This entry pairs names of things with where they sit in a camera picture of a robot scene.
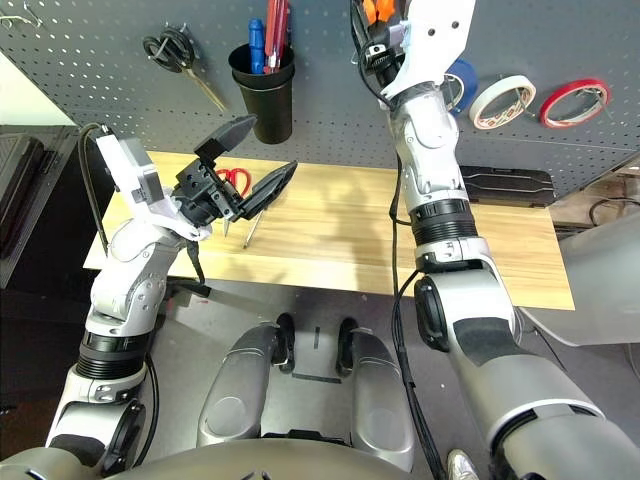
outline pen holder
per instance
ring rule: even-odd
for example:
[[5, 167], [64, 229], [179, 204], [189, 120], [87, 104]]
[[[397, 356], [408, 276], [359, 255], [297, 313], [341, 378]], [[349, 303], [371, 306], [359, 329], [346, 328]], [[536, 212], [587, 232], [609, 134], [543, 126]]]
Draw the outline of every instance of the pen holder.
[[229, 65], [247, 112], [258, 116], [253, 127], [258, 140], [271, 145], [284, 142], [291, 136], [291, 86], [295, 73], [293, 50], [285, 47], [280, 69], [275, 73], [251, 73], [249, 44], [231, 52]]

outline wooden table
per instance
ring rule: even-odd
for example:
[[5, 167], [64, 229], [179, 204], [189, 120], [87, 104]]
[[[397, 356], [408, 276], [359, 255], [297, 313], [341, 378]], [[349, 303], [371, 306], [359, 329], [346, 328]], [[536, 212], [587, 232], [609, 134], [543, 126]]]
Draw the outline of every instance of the wooden table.
[[[164, 185], [195, 157], [150, 152]], [[257, 182], [282, 162], [222, 158], [218, 167], [244, 167]], [[265, 212], [251, 245], [243, 249], [250, 222], [222, 224], [201, 243], [200, 260], [207, 278], [283, 285], [392, 293], [391, 223], [387, 215], [395, 170], [301, 163], [281, 198]], [[407, 218], [400, 201], [400, 210]], [[491, 252], [515, 305], [572, 310], [573, 300], [562, 257], [546, 209], [474, 205], [478, 231]], [[115, 194], [104, 226], [109, 238], [130, 217]], [[401, 282], [414, 269], [410, 227], [399, 226], [398, 266]], [[85, 267], [101, 268], [94, 241]], [[169, 271], [195, 277], [185, 251]], [[412, 288], [407, 290], [411, 295]]]

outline pegboard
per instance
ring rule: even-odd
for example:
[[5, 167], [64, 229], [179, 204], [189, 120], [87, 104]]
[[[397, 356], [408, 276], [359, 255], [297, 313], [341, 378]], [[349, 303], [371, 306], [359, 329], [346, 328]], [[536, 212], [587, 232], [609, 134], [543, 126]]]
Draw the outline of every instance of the pegboard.
[[[290, 3], [293, 135], [273, 146], [251, 135], [233, 155], [393, 167], [385, 114], [350, 61], [348, 1]], [[4, 1], [0, 9], [24, 14], [21, 0]], [[245, 112], [227, 57], [246, 43], [249, 18], [265, 17], [266, 1], [32, 0], [32, 9], [43, 26], [0, 28], [0, 48], [78, 124], [103, 121], [121, 135], [140, 137], [147, 149], [191, 152]], [[583, 126], [551, 130], [521, 115], [502, 128], [477, 131], [465, 112], [458, 161], [546, 170], [564, 195], [640, 149], [638, 13], [635, 0], [478, 1], [463, 57], [476, 68], [479, 91], [499, 74], [524, 74], [537, 87], [537, 112], [557, 87], [596, 76], [613, 91], [612, 119], [601, 114]], [[223, 97], [227, 114], [186, 76], [146, 58], [142, 38], [158, 35], [165, 22], [187, 24], [199, 57], [195, 71]]]

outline black-handled scissors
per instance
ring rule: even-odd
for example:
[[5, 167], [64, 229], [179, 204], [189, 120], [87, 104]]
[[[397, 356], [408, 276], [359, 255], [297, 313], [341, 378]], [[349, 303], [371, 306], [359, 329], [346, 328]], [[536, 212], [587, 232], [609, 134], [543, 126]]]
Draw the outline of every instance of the black-handled scissors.
[[221, 111], [226, 110], [222, 100], [193, 71], [196, 55], [193, 45], [183, 32], [167, 27], [160, 34], [160, 38], [145, 37], [142, 46], [150, 60], [170, 72], [184, 73], [204, 91]]

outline gray floor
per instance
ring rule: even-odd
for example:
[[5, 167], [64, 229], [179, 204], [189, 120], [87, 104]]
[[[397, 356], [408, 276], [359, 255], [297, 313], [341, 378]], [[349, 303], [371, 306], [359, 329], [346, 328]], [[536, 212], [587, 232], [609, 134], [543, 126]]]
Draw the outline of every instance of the gray floor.
[[[336, 338], [342, 319], [352, 316], [372, 328], [393, 351], [389, 330], [392, 299], [310, 288], [240, 282], [209, 282], [209, 300], [174, 302], [153, 348], [160, 377], [160, 417], [147, 461], [195, 447], [198, 415], [228, 348], [248, 328], [290, 312], [296, 323], [296, 373], [336, 377]], [[488, 478], [488, 456], [461, 398], [456, 377], [442, 353], [419, 339], [412, 299], [403, 300], [406, 341], [418, 397], [440, 453], [466, 450]], [[313, 348], [320, 328], [319, 348]], [[631, 373], [621, 346], [571, 348], [549, 339], [569, 376], [618, 425], [640, 444], [640, 383]], [[542, 338], [525, 333], [522, 345], [556, 361]], [[145, 386], [143, 397], [151, 405]], [[272, 368], [263, 432], [290, 428], [348, 437], [351, 384], [302, 380]], [[420, 451], [414, 473], [431, 478]]]

